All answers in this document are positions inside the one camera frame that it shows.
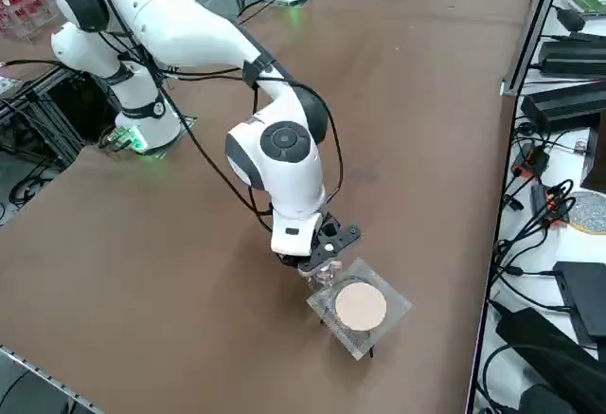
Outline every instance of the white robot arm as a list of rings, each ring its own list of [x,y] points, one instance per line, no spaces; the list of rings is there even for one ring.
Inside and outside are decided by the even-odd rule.
[[[57,57],[109,83],[124,108],[116,125],[136,127],[145,141],[144,149],[171,142],[179,133],[179,121],[148,69],[119,60],[98,35],[115,26],[112,6],[106,0],[57,1],[69,20],[52,38]],[[328,110],[321,99],[283,81],[292,78],[265,49],[240,27],[195,0],[111,2],[123,23],[157,61],[172,66],[233,65],[242,69],[249,86],[260,87],[273,99],[229,132],[225,154],[243,182],[269,193],[274,252],[299,261],[295,265],[303,273],[338,252],[339,245],[334,244],[332,250],[324,245],[316,251],[324,237],[335,238],[337,232],[334,226],[331,235],[322,232],[327,224],[321,211],[326,193],[317,144],[326,134]],[[355,240],[359,231],[348,235]]]

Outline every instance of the brown table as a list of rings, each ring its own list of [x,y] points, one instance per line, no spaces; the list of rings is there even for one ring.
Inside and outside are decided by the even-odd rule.
[[[462,412],[505,168],[498,95],[528,0],[312,0],[253,34],[338,122],[331,211],[413,302],[356,362],[304,281],[188,140],[162,161],[92,149],[0,233],[0,339],[111,414]],[[179,85],[224,162],[241,84]],[[336,178],[330,138],[326,183]]]

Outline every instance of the circular beige disc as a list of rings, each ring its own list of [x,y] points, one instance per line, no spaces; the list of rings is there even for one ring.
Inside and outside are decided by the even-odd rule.
[[[337,316],[353,331],[369,331],[383,322],[387,302],[381,291],[368,283],[351,283],[334,302]]]

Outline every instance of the white table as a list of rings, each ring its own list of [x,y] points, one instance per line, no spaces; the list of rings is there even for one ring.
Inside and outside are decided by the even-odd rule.
[[[563,7],[562,0],[554,0],[554,5]],[[589,21],[585,29],[585,33],[596,35],[606,35],[606,19]],[[543,35],[568,35],[566,29],[560,24],[557,19],[556,11],[550,10],[547,20],[544,25]],[[534,54],[533,62],[538,61],[538,52],[543,39]],[[529,70],[525,83],[553,81],[554,79],[544,78],[537,70]],[[561,88],[570,84],[530,84],[525,85],[523,94],[540,92],[553,88]],[[582,129],[575,132],[567,133],[559,143],[565,146],[574,147],[579,139],[587,139],[589,135],[588,129]],[[553,134],[550,140],[554,140],[558,134]],[[519,148],[514,144],[511,155],[508,161],[510,167],[513,159],[518,154]],[[575,183],[575,190],[582,190],[579,187],[581,180],[581,172],[583,168],[584,156],[575,154],[572,151],[554,147],[550,153],[550,160],[547,170],[542,176],[544,184],[550,186],[560,183],[564,179],[572,179]],[[508,172],[508,181],[511,179],[511,172]],[[518,178],[514,181],[508,192],[513,192],[525,181],[524,178]],[[532,211],[530,207],[530,185],[526,186],[517,196],[524,205],[524,210],[514,212],[508,207],[503,212],[501,217],[499,239],[511,239],[517,231],[531,217]],[[538,233],[521,243],[516,244],[509,253],[508,261],[511,256],[518,251],[527,248],[535,243],[538,243],[542,238],[542,234]],[[543,270],[551,270],[557,261],[579,261],[579,262],[603,262],[606,263],[606,236],[596,236],[584,234],[577,231],[572,226],[566,226],[561,229],[551,229],[547,240],[543,245],[535,250],[531,250],[518,258],[514,265],[522,267],[527,272],[537,272]],[[556,279],[552,277],[507,277],[508,282],[517,290],[527,296],[545,304],[545,305],[563,305],[560,290]],[[512,311],[522,310],[526,307],[535,308],[539,313],[544,315],[552,324],[557,326],[563,333],[577,342],[575,332],[568,314],[550,312],[545,309],[534,307],[528,302],[512,293],[507,286],[497,281],[492,288],[491,298],[494,298]],[[505,342],[495,332],[495,327],[498,322],[498,315],[489,307],[486,330],[482,344],[482,353],[479,362],[478,379],[481,377],[482,368],[486,358],[498,347]],[[594,351],[587,351],[597,357]],[[488,372],[488,388],[490,396],[493,400],[503,405],[518,407],[520,396],[529,387],[542,382],[540,376],[523,360],[515,351],[507,350],[501,352],[490,364]],[[476,410],[480,407],[489,407],[484,398],[476,394]]]

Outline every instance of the green book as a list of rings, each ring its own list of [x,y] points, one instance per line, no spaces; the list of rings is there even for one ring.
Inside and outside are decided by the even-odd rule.
[[[606,0],[565,0],[583,16],[606,16]]]

